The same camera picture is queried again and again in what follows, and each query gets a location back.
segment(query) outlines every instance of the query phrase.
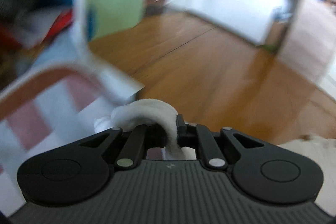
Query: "metal pin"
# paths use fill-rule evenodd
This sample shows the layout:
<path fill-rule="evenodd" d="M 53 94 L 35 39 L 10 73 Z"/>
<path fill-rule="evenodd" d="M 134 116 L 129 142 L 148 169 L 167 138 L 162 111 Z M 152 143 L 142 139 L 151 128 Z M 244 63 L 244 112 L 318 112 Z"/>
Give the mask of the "metal pin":
<path fill-rule="evenodd" d="M 133 165 L 133 160 L 131 159 L 120 159 L 117 160 L 117 165 L 121 166 L 121 167 L 130 167 Z"/>
<path fill-rule="evenodd" d="M 214 158 L 209 160 L 209 164 L 214 167 L 222 167 L 225 165 L 225 161 L 222 159 Z"/>

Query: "brown wood surface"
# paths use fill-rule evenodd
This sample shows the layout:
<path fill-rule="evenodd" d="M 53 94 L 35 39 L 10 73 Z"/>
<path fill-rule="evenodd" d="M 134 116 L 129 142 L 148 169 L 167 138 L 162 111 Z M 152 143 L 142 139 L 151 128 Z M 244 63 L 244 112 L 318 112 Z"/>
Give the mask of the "brown wood surface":
<path fill-rule="evenodd" d="M 146 18 L 91 50 L 163 100 L 218 131 L 231 126 L 273 143 L 336 137 L 336 104 L 267 52 L 184 13 Z"/>

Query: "floor seam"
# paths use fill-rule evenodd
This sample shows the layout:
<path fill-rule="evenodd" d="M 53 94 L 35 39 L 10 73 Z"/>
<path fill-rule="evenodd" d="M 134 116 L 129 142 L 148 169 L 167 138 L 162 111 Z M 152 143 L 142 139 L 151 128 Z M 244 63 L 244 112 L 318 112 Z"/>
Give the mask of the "floor seam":
<path fill-rule="evenodd" d="M 149 67 L 150 65 L 154 64 L 155 62 L 159 61 L 161 58 L 165 57 L 166 55 L 170 54 L 171 52 L 177 50 L 178 48 L 180 48 L 180 47 L 186 45 L 187 43 L 189 43 L 189 42 L 195 40 L 196 38 L 198 38 L 198 37 L 200 37 L 200 36 L 206 34 L 207 32 L 209 32 L 209 31 L 211 31 L 211 30 L 213 30 L 213 29 L 215 29 L 215 28 L 216 28 L 216 27 L 213 27 L 213 28 L 211 28 L 210 30 L 207 30 L 207 31 L 205 31 L 204 33 L 201 33 L 200 35 L 194 37 L 193 39 L 188 40 L 187 42 L 183 43 L 182 45 L 180 45 L 180 46 L 178 46 L 178 47 L 172 49 L 170 52 L 167 52 L 167 53 L 165 53 L 164 55 L 158 57 L 157 59 L 155 59 L 155 60 L 153 60 L 153 61 L 151 61 L 151 62 L 149 62 L 149 63 L 143 65 L 142 67 L 140 67 L 140 68 L 138 68 L 138 69 L 136 69 L 136 71 L 132 73 L 132 76 L 134 76 L 135 74 L 137 74 L 137 73 L 139 73 L 140 71 L 144 70 L 145 68 Z"/>

